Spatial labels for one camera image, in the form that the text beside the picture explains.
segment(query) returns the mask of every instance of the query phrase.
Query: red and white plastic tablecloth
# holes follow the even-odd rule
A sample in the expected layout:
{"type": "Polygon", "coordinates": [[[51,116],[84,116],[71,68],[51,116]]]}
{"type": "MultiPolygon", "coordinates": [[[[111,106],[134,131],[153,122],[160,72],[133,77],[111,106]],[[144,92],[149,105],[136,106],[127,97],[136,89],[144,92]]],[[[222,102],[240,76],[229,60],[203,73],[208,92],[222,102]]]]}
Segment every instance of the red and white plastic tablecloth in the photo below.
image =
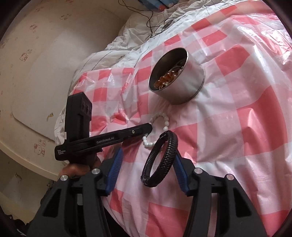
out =
{"type": "MultiPolygon", "coordinates": [[[[135,68],[84,73],[74,93],[84,91],[93,103],[91,136],[166,112],[181,155],[211,175],[234,174],[272,236],[292,200],[291,42],[262,1],[239,2],[168,39],[135,68]],[[160,57],[177,47],[192,54],[206,78],[195,98],[170,105],[150,92],[147,82],[160,57]]],[[[157,119],[148,141],[157,140],[162,128],[163,119],[157,119]]],[[[130,236],[180,237],[192,198],[180,190],[173,168],[157,187],[143,186],[149,152],[142,141],[124,150],[116,187],[104,206],[130,236]]]]}

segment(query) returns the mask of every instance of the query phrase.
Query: white bead bracelet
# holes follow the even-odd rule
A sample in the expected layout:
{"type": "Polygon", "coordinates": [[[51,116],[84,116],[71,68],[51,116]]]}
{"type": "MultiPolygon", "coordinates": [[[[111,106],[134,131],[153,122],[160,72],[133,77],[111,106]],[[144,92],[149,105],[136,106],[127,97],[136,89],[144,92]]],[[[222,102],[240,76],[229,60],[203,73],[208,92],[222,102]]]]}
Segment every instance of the white bead bracelet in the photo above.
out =
{"type": "MultiPolygon", "coordinates": [[[[153,115],[152,119],[150,119],[150,124],[152,125],[155,121],[155,119],[157,119],[158,117],[163,117],[164,118],[164,125],[165,127],[163,128],[163,131],[167,131],[168,130],[168,126],[169,126],[169,117],[167,116],[166,113],[162,113],[162,112],[159,112],[159,113],[156,113],[155,115],[153,115]]],[[[144,143],[144,146],[145,147],[153,147],[156,143],[155,142],[148,142],[147,141],[147,137],[144,136],[143,137],[143,143],[144,143]]]]}

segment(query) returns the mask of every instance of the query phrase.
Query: round metal container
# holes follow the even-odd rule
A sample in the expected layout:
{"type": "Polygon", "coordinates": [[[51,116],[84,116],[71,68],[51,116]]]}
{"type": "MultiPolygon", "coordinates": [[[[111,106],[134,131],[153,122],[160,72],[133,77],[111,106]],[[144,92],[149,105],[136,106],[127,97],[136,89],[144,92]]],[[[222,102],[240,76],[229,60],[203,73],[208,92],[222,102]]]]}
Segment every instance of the round metal container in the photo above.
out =
{"type": "Polygon", "coordinates": [[[151,91],[171,104],[183,104],[201,90],[204,80],[204,69],[196,63],[188,51],[184,48],[175,48],[163,55],[156,63],[148,80],[148,86],[151,91]],[[183,66],[177,78],[168,86],[156,89],[154,83],[177,65],[183,66]]]}

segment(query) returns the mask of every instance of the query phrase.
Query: blue gripper pad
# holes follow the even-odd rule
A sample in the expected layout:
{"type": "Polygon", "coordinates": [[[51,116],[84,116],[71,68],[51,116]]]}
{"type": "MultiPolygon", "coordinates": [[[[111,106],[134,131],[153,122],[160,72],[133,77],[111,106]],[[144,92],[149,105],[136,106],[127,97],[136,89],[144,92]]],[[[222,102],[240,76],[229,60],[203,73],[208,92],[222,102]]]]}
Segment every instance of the blue gripper pad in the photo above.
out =
{"type": "Polygon", "coordinates": [[[107,183],[106,183],[106,188],[105,188],[105,192],[107,195],[109,195],[114,190],[114,187],[116,186],[118,175],[119,175],[121,165],[123,162],[122,148],[119,148],[119,150],[115,153],[112,159],[114,159],[114,162],[107,174],[107,183]]]}
{"type": "Polygon", "coordinates": [[[183,164],[180,160],[179,155],[175,156],[175,160],[173,163],[173,168],[176,174],[176,177],[178,179],[178,184],[180,186],[180,189],[187,194],[189,192],[189,186],[188,186],[188,176],[187,173],[183,167],[183,164]]]}

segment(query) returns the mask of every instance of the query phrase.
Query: silver screw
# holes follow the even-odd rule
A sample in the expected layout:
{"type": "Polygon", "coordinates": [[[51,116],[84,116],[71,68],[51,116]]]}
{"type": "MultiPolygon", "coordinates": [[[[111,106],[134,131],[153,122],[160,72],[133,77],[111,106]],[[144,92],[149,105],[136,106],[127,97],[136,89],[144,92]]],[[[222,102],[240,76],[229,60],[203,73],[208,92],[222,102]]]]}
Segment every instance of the silver screw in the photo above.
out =
{"type": "Polygon", "coordinates": [[[196,174],[201,174],[201,173],[203,173],[203,170],[202,170],[201,168],[195,168],[195,169],[194,169],[194,172],[195,172],[196,174]]]}
{"type": "Polygon", "coordinates": [[[68,175],[62,175],[60,177],[60,180],[62,180],[62,181],[66,181],[67,179],[68,179],[68,175]]]}
{"type": "Polygon", "coordinates": [[[93,169],[91,172],[92,172],[94,175],[97,175],[97,174],[100,173],[100,169],[95,168],[95,169],[93,169]]]}
{"type": "Polygon", "coordinates": [[[234,176],[233,176],[232,174],[228,174],[228,175],[226,175],[226,178],[227,178],[228,180],[234,180],[234,176]]]}

